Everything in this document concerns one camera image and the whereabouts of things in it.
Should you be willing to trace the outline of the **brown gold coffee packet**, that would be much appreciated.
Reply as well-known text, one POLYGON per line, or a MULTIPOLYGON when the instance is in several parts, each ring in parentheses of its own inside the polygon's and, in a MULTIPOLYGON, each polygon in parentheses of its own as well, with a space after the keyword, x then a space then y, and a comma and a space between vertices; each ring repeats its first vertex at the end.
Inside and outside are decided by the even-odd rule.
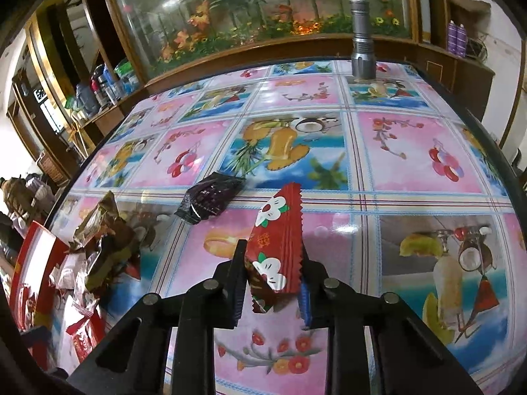
POLYGON ((129 259, 138 253, 136 232, 120 216, 112 191, 108 191, 75 229, 69 253, 82 253, 87 262, 84 286, 101 293, 129 259))

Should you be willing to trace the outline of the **red flower snack packet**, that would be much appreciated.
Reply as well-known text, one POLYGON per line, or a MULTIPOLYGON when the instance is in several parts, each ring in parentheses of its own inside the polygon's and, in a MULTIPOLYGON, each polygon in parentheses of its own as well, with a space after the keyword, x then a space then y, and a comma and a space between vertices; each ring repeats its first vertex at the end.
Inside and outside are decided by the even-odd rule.
POLYGON ((255 313, 300 292, 302 228, 301 186, 291 182, 258 211, 247 240, 244 260, 255 313))

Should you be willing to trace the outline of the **dark purple snack packet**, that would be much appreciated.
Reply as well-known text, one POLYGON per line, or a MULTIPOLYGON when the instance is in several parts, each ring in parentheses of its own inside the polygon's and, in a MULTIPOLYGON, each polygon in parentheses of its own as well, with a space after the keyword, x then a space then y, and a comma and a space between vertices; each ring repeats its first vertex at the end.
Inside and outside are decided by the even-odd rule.
POLYGON ((188 189, 175 215, 191 225, 222 214, 244 188, 246 179, 213 172, 188 189))

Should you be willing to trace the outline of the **white pink-edged snack packet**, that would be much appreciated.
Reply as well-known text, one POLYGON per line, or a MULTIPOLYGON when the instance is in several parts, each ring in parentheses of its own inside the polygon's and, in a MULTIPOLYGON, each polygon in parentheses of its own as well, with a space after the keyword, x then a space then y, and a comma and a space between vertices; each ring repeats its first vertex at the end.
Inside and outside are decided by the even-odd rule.
POLYGON ((65 255, 61 265, 55 265, 52 269, 48 283, 58 290, 73 290, 77 275, 85 270, 87 258, 85 252, 68 253, 65 255))

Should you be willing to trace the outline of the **red gift box tray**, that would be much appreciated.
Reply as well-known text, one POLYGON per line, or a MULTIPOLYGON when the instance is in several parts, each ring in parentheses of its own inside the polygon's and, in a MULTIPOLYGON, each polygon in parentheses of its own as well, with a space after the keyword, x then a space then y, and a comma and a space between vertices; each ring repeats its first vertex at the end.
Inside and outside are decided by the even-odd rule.
POLYGON ((54 367, 68 374, 79 366, 66 329, 82 318, 82 312, 98 308, 82 308, 68 294, 61 301, 61 290, 51 287, 48 277, 55 265, 61 265, 69 246, 39 222, 32 222, 14 266, 8 299, 18 329, 36 341, 29 344, 29 353, 44 370, 54 367))

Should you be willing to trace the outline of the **seated person brown jacket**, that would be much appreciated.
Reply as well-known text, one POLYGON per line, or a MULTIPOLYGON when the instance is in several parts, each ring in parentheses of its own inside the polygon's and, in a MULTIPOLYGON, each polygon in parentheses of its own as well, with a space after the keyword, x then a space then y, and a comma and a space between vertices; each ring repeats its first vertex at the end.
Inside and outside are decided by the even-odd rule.
POLYGON ((2 177, 1 190, 9 213, 27 225, 32 221, 43 223, 55 203, 51 188, 38 177, 29 181, 22 177, 2 177))

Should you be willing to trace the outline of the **bottles on sideboard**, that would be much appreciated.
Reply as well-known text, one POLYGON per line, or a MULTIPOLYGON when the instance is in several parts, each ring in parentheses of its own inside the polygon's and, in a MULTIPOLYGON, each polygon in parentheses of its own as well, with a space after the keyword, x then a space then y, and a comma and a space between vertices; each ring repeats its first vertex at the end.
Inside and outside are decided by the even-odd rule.
POLYGON ((66 110, 75 122, 88 121, 138 90, 138 77, 127 59, 122 60, 113 72, 116 79, 105 64, 99 64, 87 83, 76 85, 74 96, 66 101, 66 110))

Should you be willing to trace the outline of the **wooden sideboard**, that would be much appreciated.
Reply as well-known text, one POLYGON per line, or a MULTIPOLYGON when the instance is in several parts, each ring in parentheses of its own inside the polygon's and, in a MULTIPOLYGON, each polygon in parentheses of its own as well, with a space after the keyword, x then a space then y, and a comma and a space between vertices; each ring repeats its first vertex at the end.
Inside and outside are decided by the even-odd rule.
POLYGON ((457 103, 482 121, 495 73, 486 66, 450 54, 433 45, 417 45, 416 63, 429 78, 442 84, 457 103))

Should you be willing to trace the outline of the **silver flashlight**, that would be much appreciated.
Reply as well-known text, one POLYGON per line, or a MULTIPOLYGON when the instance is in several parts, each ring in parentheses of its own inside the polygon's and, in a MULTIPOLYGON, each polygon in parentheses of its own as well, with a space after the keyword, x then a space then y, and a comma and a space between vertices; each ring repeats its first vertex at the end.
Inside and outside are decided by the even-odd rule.
POLYGON ((357 79, 376 78, 376 58, 367 0, 349 0, 353 20, 352 73, 357 79))

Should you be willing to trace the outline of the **purple spray cans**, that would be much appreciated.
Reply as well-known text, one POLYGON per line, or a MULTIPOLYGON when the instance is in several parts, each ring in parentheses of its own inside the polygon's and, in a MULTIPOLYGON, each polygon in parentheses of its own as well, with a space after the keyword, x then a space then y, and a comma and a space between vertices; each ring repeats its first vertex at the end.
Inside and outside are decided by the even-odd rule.
POLYGON ((468 44, 468 37, 466 28, 461 25, 456 25, 453 20, 448 24, 448 42, 447 50, 449 53, 465 58, 466 48, 468 44))

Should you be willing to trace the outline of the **flower aquarium display cabinet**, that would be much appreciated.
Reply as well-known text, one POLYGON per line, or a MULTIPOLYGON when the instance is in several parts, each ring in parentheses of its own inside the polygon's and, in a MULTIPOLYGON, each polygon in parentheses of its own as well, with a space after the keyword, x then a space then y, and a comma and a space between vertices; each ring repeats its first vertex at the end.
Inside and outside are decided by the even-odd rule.
MULTIPOLYGON (((105 0, 150 93, 257 63, 348 55, 352 1, 105 0)), ((378 53, 420 40, 418 0, 366 1, 378 53)))

